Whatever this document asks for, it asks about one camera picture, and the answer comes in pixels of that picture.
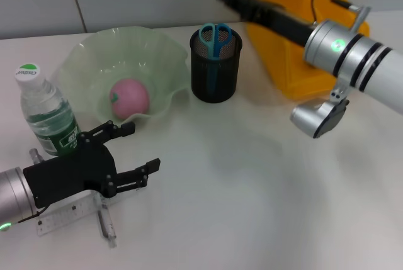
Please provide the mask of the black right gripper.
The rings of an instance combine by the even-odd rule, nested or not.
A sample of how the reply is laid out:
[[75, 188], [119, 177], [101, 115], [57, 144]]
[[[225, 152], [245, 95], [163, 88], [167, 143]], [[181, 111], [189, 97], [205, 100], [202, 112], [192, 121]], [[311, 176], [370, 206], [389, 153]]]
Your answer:
[[283, 6], [264, 0], [218, 0], [250, 23], [263, 26], [277, 35], [304, 47], [314, 27], [309, 21], [287, 11]]

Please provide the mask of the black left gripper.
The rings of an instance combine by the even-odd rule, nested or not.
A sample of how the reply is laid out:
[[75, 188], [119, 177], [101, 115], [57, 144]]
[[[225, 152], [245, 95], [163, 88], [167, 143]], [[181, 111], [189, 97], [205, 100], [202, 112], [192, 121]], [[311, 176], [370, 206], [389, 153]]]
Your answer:
[[79, 136], [77, 149], [23, 169], [35, 206], [44, 208], [82, 191], [93, 190], [106, 198], [144, 188], [149, 176], [159, 170], [156, 158], [134, 170], [117, 174], [115, 161], [105, 143], [135, 133], [135, 123], [120, 126], [111, 120]]

